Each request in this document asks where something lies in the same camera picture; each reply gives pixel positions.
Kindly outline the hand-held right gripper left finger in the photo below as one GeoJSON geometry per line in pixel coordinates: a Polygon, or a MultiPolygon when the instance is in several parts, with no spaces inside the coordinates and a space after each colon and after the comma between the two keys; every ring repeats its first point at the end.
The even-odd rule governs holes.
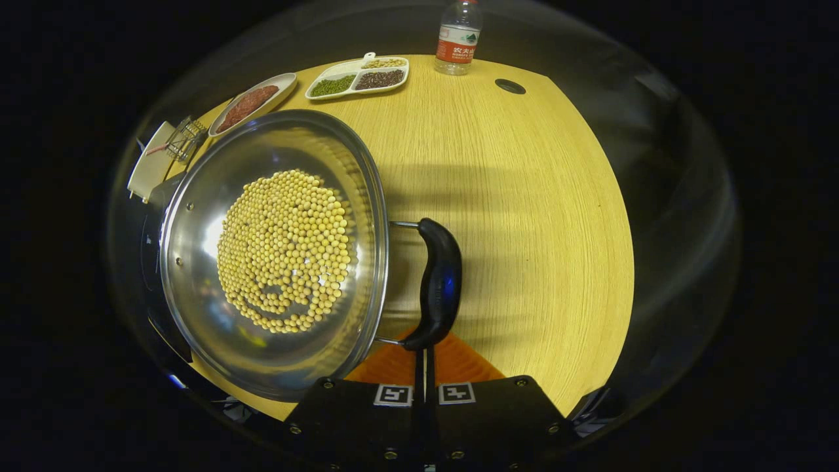
{"type": "Polygon", "coordinates": [[[427,353],[381,344],[345,378],[322,377],[286,418],[318,469],[423,469],[427,353]]]}

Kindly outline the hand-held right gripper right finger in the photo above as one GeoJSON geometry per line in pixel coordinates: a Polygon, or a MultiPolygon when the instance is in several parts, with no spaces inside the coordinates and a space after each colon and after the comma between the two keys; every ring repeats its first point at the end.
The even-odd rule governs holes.
{"type": "Polygon", "coordinates": [[[437,469],[547,469],[577,443],[531,376],[504,376],[455,334],[427,352],[427,461],[437,469]]]}

